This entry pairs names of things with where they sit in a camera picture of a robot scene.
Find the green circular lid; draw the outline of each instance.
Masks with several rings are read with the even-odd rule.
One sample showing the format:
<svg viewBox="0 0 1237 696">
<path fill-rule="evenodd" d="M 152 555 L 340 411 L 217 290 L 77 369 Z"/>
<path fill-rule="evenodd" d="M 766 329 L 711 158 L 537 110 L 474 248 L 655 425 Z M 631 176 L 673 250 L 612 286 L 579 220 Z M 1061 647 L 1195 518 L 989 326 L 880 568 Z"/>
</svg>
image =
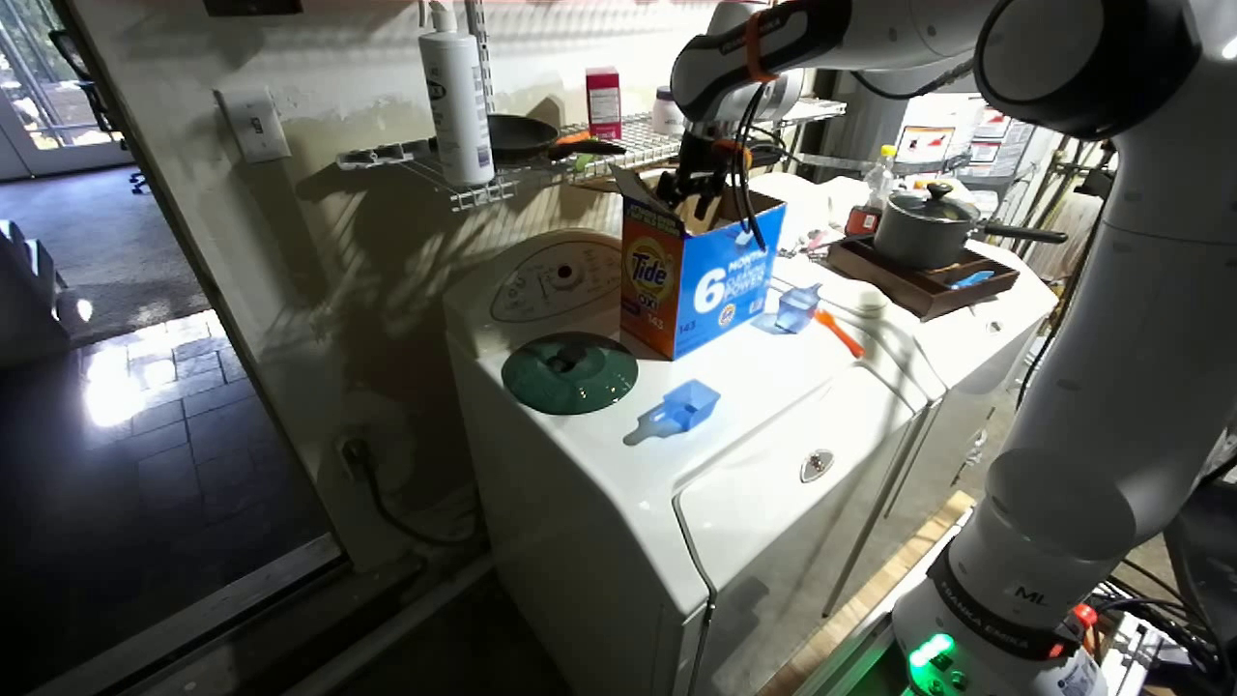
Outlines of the green circular lid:
<svg viewBox="0 0 1237 696">
<path fill-rule="evenodd" d="M 541 412 L 591 412 L 619 402 L 636 380 L 632 355 L 591 332 L 552 332 L 501 364 L 501 387 Z"/>
</svg>

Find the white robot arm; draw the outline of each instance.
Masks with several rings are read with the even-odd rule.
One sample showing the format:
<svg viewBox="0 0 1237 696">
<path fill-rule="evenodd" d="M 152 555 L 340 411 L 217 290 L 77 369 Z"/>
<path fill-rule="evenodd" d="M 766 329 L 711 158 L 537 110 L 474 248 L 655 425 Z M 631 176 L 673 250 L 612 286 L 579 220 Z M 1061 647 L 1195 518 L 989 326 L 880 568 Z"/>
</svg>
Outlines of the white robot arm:
<svg viewBox="0 0 1237 696">
<path fill-rule="evenodd" d="M 1104 692 L 1057 626 L 1180 515 L 1237 393 L 1237 5 L 798 0 L 691 37 L 673 91 L 707 125 L 787 65 L 963 58 L 994 108 L 1114 139 L 1119 172 L 989 493 L 894 622 L 952 631 L 965 692 Z"/>
</svg>

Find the detergent box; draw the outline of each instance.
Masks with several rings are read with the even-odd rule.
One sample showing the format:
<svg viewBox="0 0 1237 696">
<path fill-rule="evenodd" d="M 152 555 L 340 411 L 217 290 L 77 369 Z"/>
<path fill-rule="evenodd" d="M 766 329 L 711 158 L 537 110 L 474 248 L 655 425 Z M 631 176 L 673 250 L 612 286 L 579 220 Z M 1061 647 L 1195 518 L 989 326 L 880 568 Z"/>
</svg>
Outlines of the detergent box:
<svg viewBox="0 0 1237 696">
<path fill-rule="evenodd" d="M 711 212 L 659 199 L 619 168 L 622 193 L 622 332 L 677 359 L 766 310 L 783 203 L 748 193 L 757 235 L 726 190 Z"/>
</svg>

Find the white wall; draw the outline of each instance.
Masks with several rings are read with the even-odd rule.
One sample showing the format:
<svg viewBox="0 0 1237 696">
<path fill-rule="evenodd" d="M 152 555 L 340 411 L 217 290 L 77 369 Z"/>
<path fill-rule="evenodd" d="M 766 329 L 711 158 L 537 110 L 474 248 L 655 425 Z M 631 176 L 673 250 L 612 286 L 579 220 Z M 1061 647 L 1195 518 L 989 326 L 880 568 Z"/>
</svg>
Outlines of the white wall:
<svg viewBox="0 0 1237 696">
<path fill-rule="evenodd" d="M 582 125 L 586 65 L 622 74 L 626 108 L 653 105 L 711 11 L 711 0 L 485 5 L 497 110 L 552 100 L 569 125 Z M 207 20 L 195 0 L 68 0 L 68 11 L 350 560 L 390 560 L 403 541 L 337 465 L 337 438 L 372 431 L 390 500 L 412 515 L 467 488 L 441 286 L 520 235 L 615 222 L 615 199 L 520 190 L 457 217 L 429 176 L 331 168 L 340 152 L 429 135 L 412 5 L 304 0 L 286 20 Z M 240 163 L 212 90 L 261 90 L 288 158 Z"/>
</svg>

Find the washing machine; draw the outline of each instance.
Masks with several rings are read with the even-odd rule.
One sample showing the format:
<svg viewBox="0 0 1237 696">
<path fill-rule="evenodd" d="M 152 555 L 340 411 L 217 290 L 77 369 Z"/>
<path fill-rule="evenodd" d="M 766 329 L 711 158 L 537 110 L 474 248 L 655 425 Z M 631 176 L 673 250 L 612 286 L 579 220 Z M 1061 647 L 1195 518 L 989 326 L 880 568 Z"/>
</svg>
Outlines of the washing machine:
<svg viewBox="0 0 1237 696">
<path fill-rule="evenodd" d="M 907 451 L 916 411 L 816 322 L 645 355 L 619 335 L 601 233 L 501 250 L 444 295 L 444 318 L 497 581 L 569 684 L 757 692 L 818 626 L 858 546 L 845 503 Z M 559 332 L 626 342 L 631 389 L 591 412 L 517 402 L 501 366 Z M 717 393 L 711 417 L 636 442 L 691 380 Z"/>
</svg>

